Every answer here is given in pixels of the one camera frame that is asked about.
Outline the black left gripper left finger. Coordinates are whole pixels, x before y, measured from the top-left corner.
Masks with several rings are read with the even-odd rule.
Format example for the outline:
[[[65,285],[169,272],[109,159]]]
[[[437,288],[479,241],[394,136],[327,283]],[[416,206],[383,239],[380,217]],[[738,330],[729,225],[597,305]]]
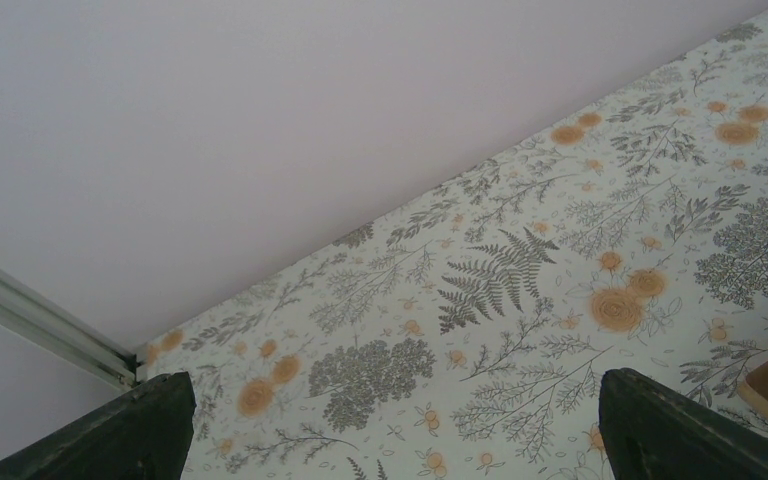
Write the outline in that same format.
[[[156,376],[0,460],[0,479],[179,479],[195,409],[187,372]]]

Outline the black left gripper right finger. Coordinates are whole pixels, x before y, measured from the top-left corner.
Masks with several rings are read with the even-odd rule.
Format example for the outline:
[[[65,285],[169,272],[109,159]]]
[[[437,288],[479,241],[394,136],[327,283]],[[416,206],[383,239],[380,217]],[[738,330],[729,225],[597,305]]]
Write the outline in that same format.
[[[768,440],[631,369],[605,372],[599,430],[616,479],[768,479]]]

